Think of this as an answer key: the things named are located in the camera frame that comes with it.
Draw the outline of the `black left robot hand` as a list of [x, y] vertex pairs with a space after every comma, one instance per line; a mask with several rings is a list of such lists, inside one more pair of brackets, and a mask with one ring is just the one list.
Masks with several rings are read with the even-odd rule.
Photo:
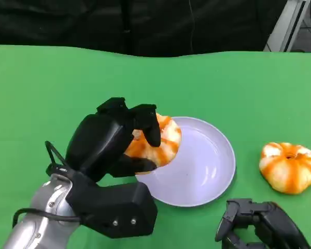
[[125, 154], [139, 130], [152, 147], [161, 144], [156, 105], [140, 104], [128, 108], [123, 97], [110, 98], [87, 115], [74, 132], [65, 161], [74, 170], [99, 182], [105, 174], [113, 177], [133, 176], [156, 169], [150, 159]]

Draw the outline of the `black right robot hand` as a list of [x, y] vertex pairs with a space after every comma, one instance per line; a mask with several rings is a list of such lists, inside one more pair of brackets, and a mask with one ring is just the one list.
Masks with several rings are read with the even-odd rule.
[[[260, 242], [244, 242], [235, 229], [254, 226]], [[275, 202], [254, 202], [238, 198], [226, 201], [226, 211], [219, 223], [215, 241], [222, 248], [311, 248], [307, 239]]]

